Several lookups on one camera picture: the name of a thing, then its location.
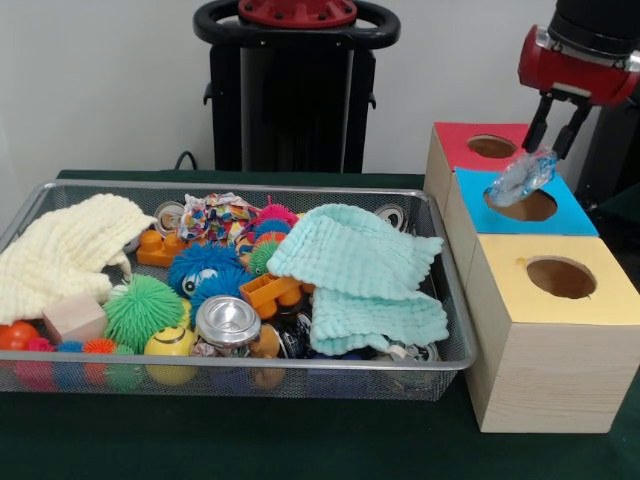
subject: wooden cube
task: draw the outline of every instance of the wooden cube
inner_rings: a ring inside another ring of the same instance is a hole
[[[441,123],[433,126],[424,191],[444,217],[456,168],[502,171],[524,153],[526,124]]]
[[[479,235],[467,282],[483,432],[607,432],[640,363],[640,296],[596,237]]]
[[[543,234],[598,236],[589,217],[560,176],[508,208],[490,205],[485,192],[499,172],[456,168],[444,225],[458,274],[466,284],[477,235]]]
[[[43,310],[45,326],[53,343],[86,342],[102,337],[107,315],[86,293],[74,295]]]

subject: can lid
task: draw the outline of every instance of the can lid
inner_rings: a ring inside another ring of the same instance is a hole
[[[198,333],[208,343],[241,347],[260,335],[260,317],[247,302],[218,295],[204,301],[196,314]]]
[[[180,228],[180,219],[184,212],[184,205],[178,202],[164,202],[156,208],[156,213],[153,215],[158,219],[156,223],[156,230],[166,237],[171,232],[174,232]]]

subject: light blue towel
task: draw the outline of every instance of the light blue towel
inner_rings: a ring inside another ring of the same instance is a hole
[[[448,337],[440,302],[416,291],[441,248],[440,238],[400,233],[358,207],[324,205],[296,224],[267,268],[316,286],[314,350],[386,351],[388,339],[426,346]]]

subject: green table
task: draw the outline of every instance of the green table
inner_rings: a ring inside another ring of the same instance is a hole
[[[411,175],[64,171],[64,178],[421,188]],[[609,435],[489,435],[435,404],[0,394],[1,478],[638,479],[640,381]]]

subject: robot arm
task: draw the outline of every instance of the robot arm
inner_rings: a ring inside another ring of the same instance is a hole
[[[532,27],[518,67],[520,83],[541,95],[523,143],[527,152],[539,147],[554,100],[577,107],[553,145],[563,159],[592,107],[629,97],[640,80],[639,18],[637,0],[558,0],[549,27]]]

